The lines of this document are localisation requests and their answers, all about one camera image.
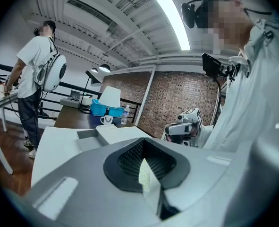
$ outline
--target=water bottle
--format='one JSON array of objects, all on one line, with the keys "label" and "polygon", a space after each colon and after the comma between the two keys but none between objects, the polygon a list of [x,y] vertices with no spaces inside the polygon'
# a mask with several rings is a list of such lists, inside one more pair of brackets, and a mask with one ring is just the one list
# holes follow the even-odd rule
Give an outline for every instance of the water bottle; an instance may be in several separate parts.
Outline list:
[{"label": "water bottle", "polygon": [[128,116],[130,112],[130,105],[127,105],[126,108],[124,109],[124,112],[122,113],[122,118],[121,118],[121,124],[126,124],[128,121]]}]

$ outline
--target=brick wall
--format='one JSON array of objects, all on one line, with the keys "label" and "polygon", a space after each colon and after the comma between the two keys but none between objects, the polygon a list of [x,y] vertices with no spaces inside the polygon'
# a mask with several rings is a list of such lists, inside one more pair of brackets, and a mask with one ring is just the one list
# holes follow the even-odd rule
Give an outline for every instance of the brick wall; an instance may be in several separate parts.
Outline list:
[{"label": "brick wall", "polygon": [[[121,98],[141,103],[143,101],[150,77],[150,72],[135,72],[106,76],[102,82],[100,92],[103,92],[106,86],[115,87],[121,90]],[[127,103],[121,102],[120,105],[125,107]],[[135,108],[136,105],[130,104],[130,107]]]},{"label": "brick wall", "polygon": [[199,107],[209,125],[218,86],[209,77],[190,72],[156,72],[138,126],[160,138],[166,124],[185,110]]}]

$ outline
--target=man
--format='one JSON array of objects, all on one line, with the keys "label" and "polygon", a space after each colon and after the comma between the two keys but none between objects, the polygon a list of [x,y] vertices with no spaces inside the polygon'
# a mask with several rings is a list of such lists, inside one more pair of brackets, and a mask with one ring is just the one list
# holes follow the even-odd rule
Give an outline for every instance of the man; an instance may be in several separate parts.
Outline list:
[{"label": "man", "polygon": [[240,68],[235,80],[228,82],[216,126],[202,126],[197,142],[205,149],[236,152],[241,142],[256,139],[276,123],[264,87],[279,72],[279,23],[258,20],[254,24],[241,0],[203,0],[203,11],[204,27],[225,45],[240,50],[239,55],[249,61],[250,74],[247,77]]},{"label": "man", "polygon": [[28,140],[24,146],[31,149],[30,158],[35,158],[41,135],[38,128],[38,106],[41,97],[41,88],[34,82],[34,69],[51,52],[49,37],[54,36],[55,23],[45,21],[40,28],[40,35],[33,38],[17,54],[17,63],[12,69],[10,78],[5,86],[4,93],[8,94],[14,81],[22,73],[18,86],[18,111],[24,130],[28,133]]}]

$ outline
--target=blue basket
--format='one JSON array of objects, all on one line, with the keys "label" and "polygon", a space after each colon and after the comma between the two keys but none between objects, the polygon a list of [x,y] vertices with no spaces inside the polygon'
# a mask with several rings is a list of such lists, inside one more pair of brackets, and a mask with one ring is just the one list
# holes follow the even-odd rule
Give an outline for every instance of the blue basket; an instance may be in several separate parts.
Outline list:
[{"label": "blue basket", "polygon": [[[94,116],[104,116],[105,113],[106,113],[106,109],[107,109],[106,105],[100,104],[98,102],[98,100],[96,100],[96,99],[92,100],[92,105],[91,105],[92,115],[94,115]],[[110,107],[109,115],[112,116],[112,117],[121,118],[123,112],[124,112],[123,107],[119,107],[119,108]]]}]

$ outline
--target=white ceiling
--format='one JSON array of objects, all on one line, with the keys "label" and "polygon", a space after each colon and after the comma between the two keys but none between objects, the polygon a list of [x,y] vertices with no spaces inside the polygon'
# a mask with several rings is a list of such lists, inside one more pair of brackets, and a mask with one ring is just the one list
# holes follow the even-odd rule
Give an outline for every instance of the white ceiling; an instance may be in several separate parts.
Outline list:
[{"label": "white ceiling", "polygon": [[[89,67],[96,61],[109,64],[112,70],[141,65],[195,65],[201,64],[203,52],[225,62],[237,54],[237,51],[218,48],[212,35],[196,27],[186,28],[191,50],[181,51],[174,30],[156,0],[79,0],[109,17],[110,25],[68,1],[24,0],[22,15],[31,29],[46,18],[54,20],[56,45],[87,60]],[[180,12],[180,5],[190,0],[173,1]],[[271,9],[264,0],[243,2],[251,9]],[[108,56],[102,54],[127,36]]]}]

